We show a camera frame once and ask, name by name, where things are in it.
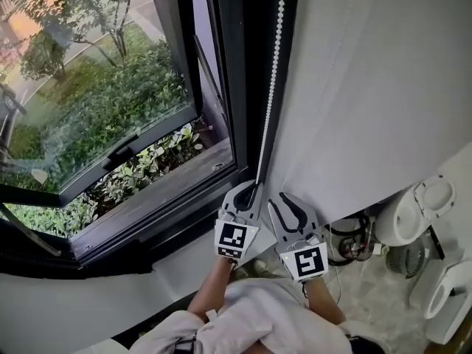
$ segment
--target window glass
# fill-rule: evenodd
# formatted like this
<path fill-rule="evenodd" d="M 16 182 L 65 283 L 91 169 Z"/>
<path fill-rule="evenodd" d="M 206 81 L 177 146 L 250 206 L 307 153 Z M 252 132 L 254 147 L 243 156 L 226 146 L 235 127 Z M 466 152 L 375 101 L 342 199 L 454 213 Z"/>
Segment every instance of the window glass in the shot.
<path fill-rule="evenodd" d="M 0 0 L 0 182 L 60 192 L 190 104 L 153 0 Z"/>

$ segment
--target open window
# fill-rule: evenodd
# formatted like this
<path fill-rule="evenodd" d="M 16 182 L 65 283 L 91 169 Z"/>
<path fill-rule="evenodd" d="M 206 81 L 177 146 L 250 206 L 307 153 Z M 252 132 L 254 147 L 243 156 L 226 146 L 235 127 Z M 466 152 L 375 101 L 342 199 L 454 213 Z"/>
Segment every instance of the open window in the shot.
<path fill-rule="evenodd" d="M 276 118 L 295 6 L 285 0 Z M 278 12 L 279 0 L 0 0 L 10 271 L 143 271 L 211 229 L 201 222 L 257 171 Z M 32 250 L 18 226 L 56 251 Z"/>

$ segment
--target window latch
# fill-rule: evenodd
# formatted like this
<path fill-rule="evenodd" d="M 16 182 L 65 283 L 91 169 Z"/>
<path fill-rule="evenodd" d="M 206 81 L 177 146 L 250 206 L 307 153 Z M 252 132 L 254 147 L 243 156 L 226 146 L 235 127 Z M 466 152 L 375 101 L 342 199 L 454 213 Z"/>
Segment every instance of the window latch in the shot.
<path fill-rule="evenodd" d="M 123 164 L 126 160 L 131 159 L 131 157 L 133 157 L 133 151 L 128 147 L 128 145 L 131 142 L 134 142 L 136 139 L 138 139 L 138 136 L 133 133 L 119 141 L 111 149 L 106 158 L 102 160 L 102 163 L 100 164 L 102 168 L 111 172 L 113 169 Z"/>

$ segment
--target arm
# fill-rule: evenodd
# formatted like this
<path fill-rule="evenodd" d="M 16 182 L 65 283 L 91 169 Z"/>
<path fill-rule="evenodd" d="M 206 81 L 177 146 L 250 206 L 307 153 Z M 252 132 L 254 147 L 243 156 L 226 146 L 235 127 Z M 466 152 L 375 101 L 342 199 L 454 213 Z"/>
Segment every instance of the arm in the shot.
<path fill-rule="evenodd" d="M 325 281 L 321 277 L 307 281 L 305 283 L 305 290 L 311 311 L 334 325 L 339 325 L 346 321 L 346 316 L 334 302 Z"/>
<path fill-rule="evenodd" d="M 209 310 L 218 312 L 223 307 L 224 293 L 228 285 L 231 268 L 232 264 L 229 258 L 218 257 L 213 269 L 204 280 L 200 290 L 193 297 L 187 310 L 200 317 L 204 322 L 208 321 L 206 312 Z"/>

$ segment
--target road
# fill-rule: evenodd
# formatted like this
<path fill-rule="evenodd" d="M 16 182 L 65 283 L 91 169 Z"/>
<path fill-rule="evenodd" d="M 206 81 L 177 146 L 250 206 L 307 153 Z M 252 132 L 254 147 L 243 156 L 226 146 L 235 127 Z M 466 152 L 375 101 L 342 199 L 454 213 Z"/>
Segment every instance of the road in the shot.
<path fill-rule="evenodd" d="M 122 6 L 119 9 L 120 18 L 123 16 L 124 12 L 125 12 L 125 6 L 124 4 L 122 4 Z M 148 24 L 152 23 L 152 25 L 157 26 L 157 23 L 159 22 L 159 18 L 157 17 L 157 13 L 153 6 L 152 0 L 131 0 L 130 11 L 128 13 L 126 22 L 133 20 L 133 18 L 135 17 L 140 17 L 143 14 L 148 15 L 147 20 L 145 22 L 147 22 Z M 88 32 L 86 39 L 91 42 L 95 42 L 98 39 L 100 39 L 102 36 L 103 34 L 101 33 L 100 28 L 94 27 Z M 88 45 L 86 44 L 72 44 L 66 53 L 65 62 L 72 59 L 79 52 L 83 51 L 87 46 Z M 31 79 L 25 79 L 24 77 L 19 75 L 14 80 L 11 80 L 9 86 L 16 92 L 17 96 L 24 95 L 25 100 L 27 100 L 35 93 L 36 89 L 38 89 L 38 87 L 42 83 L 44 83 L 44 81 L 46 81 L 46 79 L 35 81 Z M 5 117 L 4 110 L 5 110 L 4 107 L 0 106 L 0 119 Z"/>

